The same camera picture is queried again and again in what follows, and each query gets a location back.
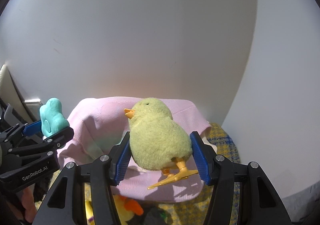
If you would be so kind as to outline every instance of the blue gripper pad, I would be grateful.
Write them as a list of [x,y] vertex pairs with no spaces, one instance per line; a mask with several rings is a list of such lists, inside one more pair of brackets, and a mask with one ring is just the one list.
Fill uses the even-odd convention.
[[41,120],[26,125],[22,133],[25,137],[30,137],[38,132],[41,132]]
[[116,175],[114,177],[115,182],[119,185],[119,183],[124,180],[125,173],[127,171],[129,162],[131,158],[131,150],[129,141],[124,147],[122,154],[119,158],[119,161],[116,164]]
[[206,185],[212,185],[212,178],[210,177],[210,174],[214,168],[214,162],[212,160],[214,156],[210,156],[198,132],[192,132],[190,134],[190,139],[192,143],[192,155],[195,160],[200,178],[205,182]]

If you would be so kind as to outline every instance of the orange beak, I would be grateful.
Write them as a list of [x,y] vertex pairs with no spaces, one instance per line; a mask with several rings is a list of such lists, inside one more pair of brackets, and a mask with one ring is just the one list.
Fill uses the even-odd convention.
[[129,119],[132,119],[134,116],[135,110],[124,109],[124,113]]

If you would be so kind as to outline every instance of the silver screw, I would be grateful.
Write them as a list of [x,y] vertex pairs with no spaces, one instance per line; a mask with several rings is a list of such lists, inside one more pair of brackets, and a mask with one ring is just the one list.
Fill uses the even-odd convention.
[[109,156],[108,156],[108,155],[103,155],[103,156],[100,157],[100,160],[101,160],[102,162],[107,161],[108,159],[109,159]]
[[73,168],[75,166],[74,162],[69,162],[68,164],[66,164],[66,168],[70,169]]
[[223,161],[223,160],[224,160],[224,156],[222,156],[222,155],[217,155],[217,156],[216,156],[216,159],[217,159],[218,161]]
[[257,162],[251,162],[250,166],[253,167],[253,168],[258,168],[259,167]]

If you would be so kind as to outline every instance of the yellow plush chick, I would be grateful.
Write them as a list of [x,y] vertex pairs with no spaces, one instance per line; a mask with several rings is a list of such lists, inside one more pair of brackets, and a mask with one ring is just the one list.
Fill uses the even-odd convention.
[[[113,199],[121,225],[128,225],[127,221],[131,220],[135,214],[138,216],[143,214],[143,209],[137,201],[121,195],[114,195]],[[85,201],[85,210],[89,225],[95,225],[91,201]]]
[[[124,112],[129,118],[134,161],[144,169],[161,170],[167,176],[148,189],[198,173],[197,170],[188,170],[185,163],[192,155],[189,135],[173,121],[170,109],[161,100],[143,99]],[[170,173],[170,169],[177,168],[178,174]]]

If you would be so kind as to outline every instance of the chick's orange feet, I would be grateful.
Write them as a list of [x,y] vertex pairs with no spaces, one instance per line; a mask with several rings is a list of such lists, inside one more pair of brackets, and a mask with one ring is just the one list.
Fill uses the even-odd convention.
[[165,184],[176,182],[182,179],[187,179],[189,176],[199,173],[198,170],[187,169],[186,163],[183,159],[176,159],[175,163],[179,168],[179,172],[177,174],[170,173],[169,169],[163,169],[162,173],[166,175],[167,178],[160,182],[155,183],[154,185],[149,186],[148,189],[153,189],[160,185],[165,185]]
[[189,176],[199,173],[198,170],[187,169],[186,163],[183,159],[177,159],[176,165],[179,168],[179,172],[173,177],[175,181],[187,179]]
[[167,178],[164,179],[164,180],[162,180],[162,181],[160,181],[160,182],[157,182],[157,183],[149,186],[149,187],[148,187],[148,190],[153,189],[153,188],[156,188],[156,187],[158,187],[158,186],[160,186],[160,185],[166,184],[167,181],[174,176],[173,173],[170,173],[170,169],[162,169],[161,171],[162,171],[162,173],[163,173],[165,176],[167,176]]

